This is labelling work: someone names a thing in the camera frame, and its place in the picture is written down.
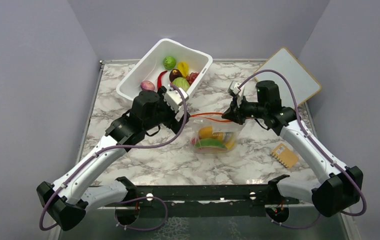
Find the clear zip top bag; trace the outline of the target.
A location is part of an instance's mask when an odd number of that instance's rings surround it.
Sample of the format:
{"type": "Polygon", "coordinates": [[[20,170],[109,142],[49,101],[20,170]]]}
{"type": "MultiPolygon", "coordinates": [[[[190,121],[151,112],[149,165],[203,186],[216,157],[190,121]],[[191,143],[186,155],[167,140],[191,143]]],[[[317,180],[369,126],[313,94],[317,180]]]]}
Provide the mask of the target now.
{"type": "Polygon", "coordinates": [[[222,119],[222,113],[220,112],[203,112],[196,113],[190,116],[191,127],[193,130],[192,138],[190,140],[190,146],[192,150],[197,154],[222,154],[233,150],[237,144],[238,137],[244,128],[243,125],[234,123],[230,120],[222,119]],[[194,144],[199,141],[198,131],[200,128],[212,126],[213,134],[210,139],[218,139],[223,143],[223,138],[226,134],[235,134],[235,144],[233,149],[228,150],[227,148],[214,148],[214,147],[204,147],[195,148],[194,144]]]}

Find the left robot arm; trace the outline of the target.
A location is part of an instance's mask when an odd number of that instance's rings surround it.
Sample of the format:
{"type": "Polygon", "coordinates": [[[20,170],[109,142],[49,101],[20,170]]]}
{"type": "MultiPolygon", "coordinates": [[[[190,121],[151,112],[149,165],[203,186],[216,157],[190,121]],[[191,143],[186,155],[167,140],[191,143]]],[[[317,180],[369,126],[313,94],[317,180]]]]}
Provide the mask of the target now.
{"type": "Polygon", "coordinates": [[[125,206],[133,203],[134,186],[126,179],[100,187],[92,187],[92,183],[131,149],[141,149],[141,141],[149,130],[165,126],[178,137],[190,117],[188,99],[187,92],[173,84],[158,91],[142,90],[131,108],[110,124],[91,152],[62,177],[37,187],[43,214],[49,214],[55,226],[68,231],[87,212],[114,202],[125,206]]]}

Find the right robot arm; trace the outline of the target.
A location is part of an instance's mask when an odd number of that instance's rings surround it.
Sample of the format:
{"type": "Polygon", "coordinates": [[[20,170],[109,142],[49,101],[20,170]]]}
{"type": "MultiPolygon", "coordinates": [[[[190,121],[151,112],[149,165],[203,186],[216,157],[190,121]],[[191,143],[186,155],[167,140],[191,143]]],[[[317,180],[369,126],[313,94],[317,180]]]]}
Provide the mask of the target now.
{"type": "Polygon", "coordinates": [[[324,217],[344,213],[345,209],[361,202],[367,210],[367,201],[361,188],[363,172],[357,167],[348,167],[335,157],[309,131],[297,110],[284,107],[278,85],[272,80],[257,82],[257,101],[250,102],[244,96],[243,84],[233,81],[228,93],[232,96],[223,119],[244,124],[246,119],[262,119],[268,129],[288,142],[305,160],[318,179],[317,183],[292,179],[289,176],[270,181],[266,190],[267,199],[278,204],[286,197],[312,203],[324,217]]]}

